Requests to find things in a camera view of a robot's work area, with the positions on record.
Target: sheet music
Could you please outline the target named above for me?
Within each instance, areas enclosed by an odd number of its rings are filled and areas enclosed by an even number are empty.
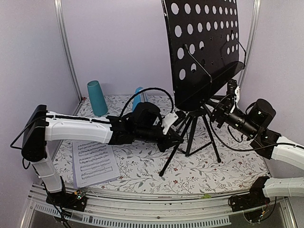
[[[74,186],[78,188],[113,180],[119,176],[112,147],[89,141],[73,142],[73,171]]]

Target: blue cup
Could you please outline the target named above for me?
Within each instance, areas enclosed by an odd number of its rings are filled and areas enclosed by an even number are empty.
[[[102,116],[108,112],[106,106],[104,94],[101,90],[98,81],[91,81],[87,84],[87,90],[89,92],[90,102],[93,109],[94,115]]]

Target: music stand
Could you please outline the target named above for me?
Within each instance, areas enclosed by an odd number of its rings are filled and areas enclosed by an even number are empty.
[[[186,156],[212,144],[218,162],[218,150],[206,119],[204,104],[245,64],[239,62],[238,11],[236,0],[162,0],[165,15],[175,106],[189,112],[183,127],[184,137],[191,125]],[[198,117],[202,117],[210,142],[190,152]],[[173,158],[175,146],[162,176]]]

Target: patterned surface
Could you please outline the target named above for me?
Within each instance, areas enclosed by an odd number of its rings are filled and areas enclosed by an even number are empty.
[[[106,96],[109,114],[119,115],[128,98],[129,96],[122,95]],[[159,106],[162,114],[170,110],[171,104],[167,97],[151,96],[149,101]],[[131,106],[129,105],[126,113],[130,112]],[[82,105],[78,115],[94,116],[89,100]],[[249,142],[235,142],[229,135],[226,125],[223,125],[221,129],[216,127],[215,129],[229,146],[250,148]],[[240,138],[238,132],[232,132]],[[199,148],[207,142],[209,142],[209,137],[203,120],[199,118],[192,149]],[[145,142],[113,146],[121,176],[117,180],[94,187],[140,193],[218,193],[246,190],[257,177],[267,174],[264,161],[254,152],[233,152],[219,142],[216,144],[222,163],[217,163],[212,146],[188,158],[177,152],[163,177],[159,177],[158,173],[171,150],[161,153],[155,144]],[[73,182],[71,161],[72,142],[64,141],[57,152],[54,164],[64,181],[69,183]]]

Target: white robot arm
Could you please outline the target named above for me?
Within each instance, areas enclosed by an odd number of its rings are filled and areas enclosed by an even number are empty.
[[[145,140],[157,143],[159,150],[164,152],[183,142],[183,139],[171,129],[178,118],[174,112],[162,118],[160,109],[149,102],[139,103],[132,113],[122,117],[100,118],[58,114],[47,111],[46,105],[39,105],[25,128],[21,154],[33,165],[43,180],[48,192],[47,202],[53,202],[61,207],[70,205],[68,208],[83,211],[86,198],[75,200],[77,194],[66,193],[64,182],[48,154],[47,141],[84,140],[120,145],[131,144],[134,140]]]

